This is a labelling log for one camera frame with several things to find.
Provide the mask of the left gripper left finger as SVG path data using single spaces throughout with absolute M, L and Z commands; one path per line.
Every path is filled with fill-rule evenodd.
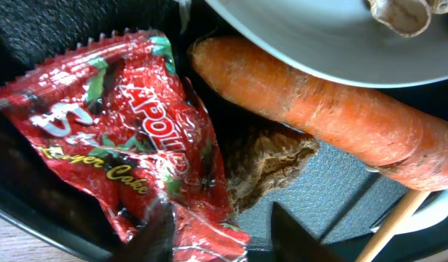
M 110 262 L 172 261 L 174 233 L 173 206 L 166 204 L 150 224 L 112 254 Z

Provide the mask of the wooden chopstick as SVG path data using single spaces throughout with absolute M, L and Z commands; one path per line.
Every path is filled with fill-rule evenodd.
M 406 193 L 392 209 L 375 235 L 369 240 L 355 262 L 372 262 L 396 235 L 398 228 L 415 213 L 429 194 L 429 191 L 418 190 L 410 190 Z

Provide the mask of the grey plate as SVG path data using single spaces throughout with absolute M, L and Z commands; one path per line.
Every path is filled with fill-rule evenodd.
M 448 15 L 402 38 L 376 22 L 362 0 L 206 2 L 272 56 L 322 79 L 370 88 L 448 79 Z

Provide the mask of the brown food chunk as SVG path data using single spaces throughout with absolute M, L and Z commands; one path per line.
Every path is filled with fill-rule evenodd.
M 298 178 L 320 145 L 311 135 L 286 127 L 251 128 L 224 144 L 229 203 L 239 215 L 271 191 Z

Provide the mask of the nut shells pile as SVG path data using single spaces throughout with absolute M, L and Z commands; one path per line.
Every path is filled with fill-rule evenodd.
M 420 35 L 434 15 L 448 13 L 448 0 L 364 0 L 372 17 L 404 38 Z

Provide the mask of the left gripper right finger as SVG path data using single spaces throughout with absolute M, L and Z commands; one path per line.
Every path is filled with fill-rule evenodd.
M 279 203 L 272 203 L 272 253 L 276 262 L 342 262 L 321 245 Z

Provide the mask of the orange carrot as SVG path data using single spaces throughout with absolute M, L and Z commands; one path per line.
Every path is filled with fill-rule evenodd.
M 448 122 L 379 91 L 299 71 L 239 36 L 189 48 L 193 69 L 223 99 L 303 130 L 402 185 L 448 189 Z

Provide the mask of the red snack wrapper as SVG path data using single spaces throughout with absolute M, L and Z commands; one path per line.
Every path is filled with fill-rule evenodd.
M 0 111 L 123 242 L 170 206 L 174 261 L 245 261 L 216 134 L 157 30 L 78 47 L 0 87 Z

